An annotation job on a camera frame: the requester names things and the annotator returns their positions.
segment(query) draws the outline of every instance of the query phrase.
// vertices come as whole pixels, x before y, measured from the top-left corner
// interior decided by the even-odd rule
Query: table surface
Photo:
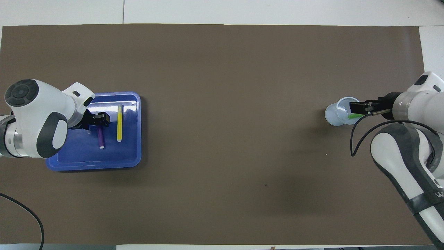
[[[41,217],[48,243],[430,243],[369,142],[351,158],[350,127],[324,119],[343,96],[411,85],[424,71],[417,27],[5,27],[0,71],[4,83],[79,81],[142,98],[132,169],[57,173],[0,159],[1,190]],[[35,222],[0,206],[2,243],[35,242]]]

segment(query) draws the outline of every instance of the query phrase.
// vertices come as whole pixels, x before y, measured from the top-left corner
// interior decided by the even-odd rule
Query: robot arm
[[[64,91],[34,79],[16,82],[5,94],[13,115],[0,116],[0,156],[53,156],[64,145],[68,128],[85,128],[85,121],[94,120],[87,110],[94,97],[78,82]],[[107,114],[101,118],[109,124]]]
[[[428,125],[391,124],[379,131],[371,143],[371,155],[390,179],[407,207],[431,241],[444,249],[444,81],[424,73],[406,92],[390,93],[378,100],[350,103],[352,113],[383,114],[389,120],[410,120]]]
[[[371,153],[433,244],[444,249],[444,189],[429,170],[440,161],[442,143],[429,141],[432,137],[436,135],[392,124],[374,137]],[[429,145],[435,157],[430,157]]]

